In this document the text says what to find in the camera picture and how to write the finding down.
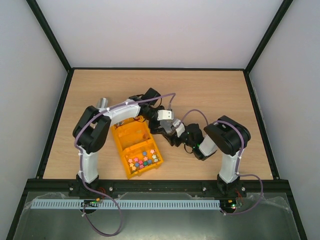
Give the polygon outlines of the round metal lid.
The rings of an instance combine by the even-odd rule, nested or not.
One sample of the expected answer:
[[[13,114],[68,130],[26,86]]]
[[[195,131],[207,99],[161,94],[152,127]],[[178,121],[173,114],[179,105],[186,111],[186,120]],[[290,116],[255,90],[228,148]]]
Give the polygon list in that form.
[[[160,121],[160,127],[164,129],[164,131],[169,134],[172,133],[176,127],[174,126],[175,119],[173,120],[161,120]]]

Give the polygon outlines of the orange three-compartment bin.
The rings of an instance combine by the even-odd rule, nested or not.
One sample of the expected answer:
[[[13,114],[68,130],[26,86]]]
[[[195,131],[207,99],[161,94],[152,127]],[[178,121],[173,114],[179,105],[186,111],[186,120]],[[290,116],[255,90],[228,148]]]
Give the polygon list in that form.
[[[156,141],[142,116],[114,124],[111,132],[127,179],[141,176],[163,164]]]

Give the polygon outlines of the metal scoop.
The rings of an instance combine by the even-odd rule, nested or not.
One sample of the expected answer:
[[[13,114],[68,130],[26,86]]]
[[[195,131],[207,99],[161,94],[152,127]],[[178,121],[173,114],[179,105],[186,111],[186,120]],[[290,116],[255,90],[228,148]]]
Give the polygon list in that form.
[[[102,97],[98,100],[96,104],[97,109],[106,109],[108,107],[109,100],[105,97]]]

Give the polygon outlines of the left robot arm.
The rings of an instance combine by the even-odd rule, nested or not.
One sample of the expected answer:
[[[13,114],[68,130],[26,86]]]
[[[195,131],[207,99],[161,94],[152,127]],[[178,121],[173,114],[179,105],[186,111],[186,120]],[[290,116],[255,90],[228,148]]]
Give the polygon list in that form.
[[[157,91],[150,88],[145,94],[131,96],[113,106],[96,108],[91,105],[85,109],[72,135],[74,146],[79,151],[80,167],[77,175],[82,181],[80,187],[86,193],[107,195],[98,191],[96,187],[92,187],[92,183],[99,179],[98,151],[107,140],[109,128],[126,119],[142,116],[148,121],[150,132],[155,132],[160,126],[160,121],[157,119],[158,111],[163,110],[164,107],[160,105],[154,108],[153,105],[157,100],[169,96],[174,98],[176,94],[159,95]]]

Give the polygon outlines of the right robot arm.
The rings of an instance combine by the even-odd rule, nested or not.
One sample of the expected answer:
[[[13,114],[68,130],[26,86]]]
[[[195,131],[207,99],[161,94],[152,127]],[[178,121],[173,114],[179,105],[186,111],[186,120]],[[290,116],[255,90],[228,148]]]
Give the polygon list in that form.
[[[197,123],[185,125],[178,118],[161,120],[161,134],[171,146],[184,145],[201,161],[218,150],[222,152],[221,168],[217,175],[217,189],[223,196],[229,196],[239,186],[239,165],[242,153],[251,140],[249,130],[242,124],[223,115],[208,124],[203,130]]]

